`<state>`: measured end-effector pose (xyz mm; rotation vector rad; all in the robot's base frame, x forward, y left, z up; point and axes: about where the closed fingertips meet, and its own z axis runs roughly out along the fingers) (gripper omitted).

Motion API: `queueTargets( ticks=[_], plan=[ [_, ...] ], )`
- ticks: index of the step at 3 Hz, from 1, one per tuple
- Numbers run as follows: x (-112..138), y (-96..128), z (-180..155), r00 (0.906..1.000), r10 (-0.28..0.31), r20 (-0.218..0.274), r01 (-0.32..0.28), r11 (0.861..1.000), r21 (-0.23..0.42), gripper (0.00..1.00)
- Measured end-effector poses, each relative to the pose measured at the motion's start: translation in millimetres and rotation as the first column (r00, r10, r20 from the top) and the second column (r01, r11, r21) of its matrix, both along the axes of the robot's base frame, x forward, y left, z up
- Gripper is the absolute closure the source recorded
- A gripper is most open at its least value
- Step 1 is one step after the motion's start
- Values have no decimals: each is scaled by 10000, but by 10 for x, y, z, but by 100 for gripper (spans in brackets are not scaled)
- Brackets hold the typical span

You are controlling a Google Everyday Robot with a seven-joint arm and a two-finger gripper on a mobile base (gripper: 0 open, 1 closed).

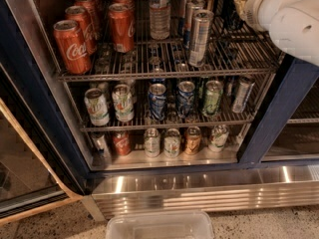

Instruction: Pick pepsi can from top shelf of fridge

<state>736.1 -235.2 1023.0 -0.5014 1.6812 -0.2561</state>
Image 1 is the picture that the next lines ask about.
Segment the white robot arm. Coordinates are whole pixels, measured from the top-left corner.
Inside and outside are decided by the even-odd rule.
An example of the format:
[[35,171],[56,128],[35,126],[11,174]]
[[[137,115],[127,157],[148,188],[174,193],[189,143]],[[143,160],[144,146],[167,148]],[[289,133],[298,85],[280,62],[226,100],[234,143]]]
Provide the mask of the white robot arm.
[[319,0],[234,0],[238,16],[286,54],[319,66]]

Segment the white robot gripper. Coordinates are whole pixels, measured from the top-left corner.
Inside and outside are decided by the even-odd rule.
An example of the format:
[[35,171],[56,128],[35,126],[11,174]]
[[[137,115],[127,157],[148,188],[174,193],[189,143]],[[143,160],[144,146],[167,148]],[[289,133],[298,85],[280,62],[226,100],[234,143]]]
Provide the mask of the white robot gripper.
[[287,0],[234,0],[238,16],[257,31],[280,30],[279,11]]

